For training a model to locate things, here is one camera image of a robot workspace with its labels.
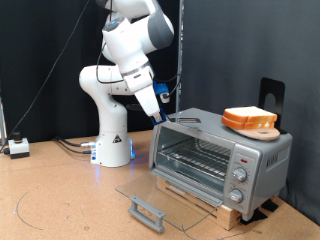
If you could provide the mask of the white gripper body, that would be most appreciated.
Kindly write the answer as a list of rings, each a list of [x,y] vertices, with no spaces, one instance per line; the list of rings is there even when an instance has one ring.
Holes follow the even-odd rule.
[[[135,97],[149,117],[158,117],[160,115],[159,105],[152,85],[136,91]]]

